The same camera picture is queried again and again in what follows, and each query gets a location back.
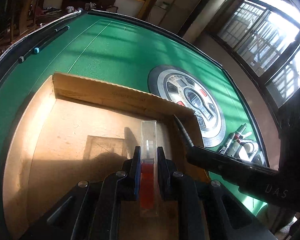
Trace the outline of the black framed window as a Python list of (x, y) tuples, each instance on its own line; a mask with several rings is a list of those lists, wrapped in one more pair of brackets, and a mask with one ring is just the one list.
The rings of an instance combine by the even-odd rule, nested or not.
[(229, 9), (217, 41), (281, 107), (300, 88), (300, 12), (286, 0), (235, 0)]

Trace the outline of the black rod with blue cap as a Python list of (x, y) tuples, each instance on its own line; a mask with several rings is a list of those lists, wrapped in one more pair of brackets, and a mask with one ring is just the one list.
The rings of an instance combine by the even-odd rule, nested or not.
[(45, 37), (43, 40), (38, 42), (38, 44), (33, 49), (33, 54), (38, 54), (40, 51), (42, 51), (47, 45), (49, 45), (52, 41), (54, 41), (56, 38), (61, 36), (63, 33), (68, 31), (70, 29), (69, 25), (65, 25), (64, 27), (60, 29), (54, 29), (47, 37)]

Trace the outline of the black rod with grey cap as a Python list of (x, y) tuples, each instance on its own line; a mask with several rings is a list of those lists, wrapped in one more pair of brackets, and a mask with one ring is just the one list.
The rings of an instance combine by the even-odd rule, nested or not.
[(34, 48), (30, 49), (24, 55), (18, 58), (18, 63), (23, 63), (31, 54), (38, 54), (49, 42), (52, 41), (54, 36), (57, 34), (57, 30), (54, 29), (48, 36), (39, 41)]

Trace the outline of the white standing air conditioner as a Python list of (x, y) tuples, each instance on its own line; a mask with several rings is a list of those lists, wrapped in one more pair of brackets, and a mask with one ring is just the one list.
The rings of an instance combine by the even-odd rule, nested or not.
[(193, 43), (227, 0), (200, 0), (177, 35)]

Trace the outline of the clear red plastic case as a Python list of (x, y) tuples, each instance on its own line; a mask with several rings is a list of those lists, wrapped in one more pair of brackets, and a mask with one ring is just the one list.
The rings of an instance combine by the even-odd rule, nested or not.
[(141, 217), (158, 216), (157, 122), (141, 122), (141, 181), (139, 207)]

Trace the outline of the round mahjong table centre console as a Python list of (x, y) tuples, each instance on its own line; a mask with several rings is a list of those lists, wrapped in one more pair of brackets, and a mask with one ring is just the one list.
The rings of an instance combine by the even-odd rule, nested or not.
[(226, 134), (221, 107), (193, 75), (175, 66), (159, 65), (148, 75), (148, 89), (152, 94), (194, 110), (205, 147), (221, 144)]

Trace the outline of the shallow cardboard box tray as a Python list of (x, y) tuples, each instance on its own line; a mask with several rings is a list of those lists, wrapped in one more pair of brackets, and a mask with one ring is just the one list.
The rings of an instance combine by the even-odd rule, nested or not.
[(55, 73), (28, 103), (8, 150), (3, 176), (4, 218), (18, 239), (81, 180), (119, 170), (142, 144), (145, 120), (157, 123), (167, 159), (195, 180), (208, 175), (185, 159), (178, 116), (197, 145), (203, 141), (191, 109), (113, 83)]

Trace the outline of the pile of small items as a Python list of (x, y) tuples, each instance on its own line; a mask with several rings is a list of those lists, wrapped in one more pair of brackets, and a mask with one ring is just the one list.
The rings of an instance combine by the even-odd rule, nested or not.
[(252, 135), (252, 132), (243, 133), (246, 128), (247, 124), (244, 123), (240, 125), (236, 131), (231, 132), (218, 152), (229, 157), (267, 166), (266, 159), (259, 144), (248, 138)]

